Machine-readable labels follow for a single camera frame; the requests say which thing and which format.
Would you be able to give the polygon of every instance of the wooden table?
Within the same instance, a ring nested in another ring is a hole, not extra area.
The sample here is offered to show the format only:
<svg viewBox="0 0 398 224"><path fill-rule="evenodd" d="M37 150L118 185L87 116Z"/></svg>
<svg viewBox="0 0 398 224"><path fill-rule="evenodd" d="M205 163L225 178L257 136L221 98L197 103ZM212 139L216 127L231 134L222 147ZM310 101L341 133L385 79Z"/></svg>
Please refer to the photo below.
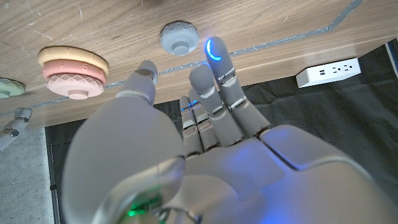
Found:
<svg viewBox="0 0 398 224"><path fill-rule="evenodd" d="M34 109L30 127L87 118L143 60L160 71L155 102L179 99L213 35L226 42L243 85L359 57L398 36L397 9L396 0L3 1L0 77L27 88L22 96L0 99L0 126L20 106ZM183 57L168 54L159 42L163 26L173 21L190 22L199 31L199 46ZM37 54L51 45L83 48L107 60L105 92L77 101L48 90Z"/></svg>

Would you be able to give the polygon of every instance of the white power strip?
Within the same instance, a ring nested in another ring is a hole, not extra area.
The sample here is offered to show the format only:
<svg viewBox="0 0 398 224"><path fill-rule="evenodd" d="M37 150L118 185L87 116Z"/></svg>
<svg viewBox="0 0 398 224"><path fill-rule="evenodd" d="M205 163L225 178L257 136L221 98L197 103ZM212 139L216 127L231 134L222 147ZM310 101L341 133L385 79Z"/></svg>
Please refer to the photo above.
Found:
<svg viewBox="0 0 398 224"><path fill-rule="evenodd" d="M298 87L301 88L344 80L359 73L361 73L361 68L358 59L353 58L307 68L300 72L296 79Z"/></svg>

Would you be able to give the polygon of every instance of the blue led light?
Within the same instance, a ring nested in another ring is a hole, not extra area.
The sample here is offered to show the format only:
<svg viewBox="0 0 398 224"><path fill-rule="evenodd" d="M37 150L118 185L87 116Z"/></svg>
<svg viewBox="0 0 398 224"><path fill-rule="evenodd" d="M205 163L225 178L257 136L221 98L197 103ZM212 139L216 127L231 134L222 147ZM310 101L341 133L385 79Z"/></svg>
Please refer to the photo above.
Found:
<svg viewBox="0 0 398 224"><path fill-rule="evenodd" d="M214 56L214 55L211 54L211 52L210 52L210 42L211 42L211 40L209 40L209 41L207 42L207 46L206 46L207 54L208 54L213 60L216 60L216 61L221 60L221 57L219 57L219 56Z"/></svg>

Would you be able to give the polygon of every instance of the black fabric backdrop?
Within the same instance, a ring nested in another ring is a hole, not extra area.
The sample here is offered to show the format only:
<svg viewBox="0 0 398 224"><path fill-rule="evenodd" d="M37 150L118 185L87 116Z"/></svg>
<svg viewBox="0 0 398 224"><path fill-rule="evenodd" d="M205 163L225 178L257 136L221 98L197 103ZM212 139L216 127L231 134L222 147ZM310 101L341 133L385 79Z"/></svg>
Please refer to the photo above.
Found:
<svg viewBox="0 0 398 224"><path fill-rule="evenodd" d="M398 79L384 46L361 57L359 63L362 74L340 82L299 89L295 77L290 77L245 86L244 92L273 126L302 128L350 155L398 204ZM182 132L178 101L155 108ZM63 163L83 122L46 128L53 158L52 188L57 189L59 202ZM65 223L61 210L60 219Z"/></svg>

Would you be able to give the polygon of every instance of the green knob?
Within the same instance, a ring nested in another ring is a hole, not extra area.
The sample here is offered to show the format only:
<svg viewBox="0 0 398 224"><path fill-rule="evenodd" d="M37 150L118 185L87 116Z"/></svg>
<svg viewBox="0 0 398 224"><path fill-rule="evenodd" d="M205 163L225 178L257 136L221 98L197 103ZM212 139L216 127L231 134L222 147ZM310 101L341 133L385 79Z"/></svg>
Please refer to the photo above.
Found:
<svg viewBox="0 0 398 224"><path fill-rule="evenodd" d="M0 98L9 98L10 96L18 96L25 93L25 85L23 83L9 80L8 78L0 78Z"/></svg>

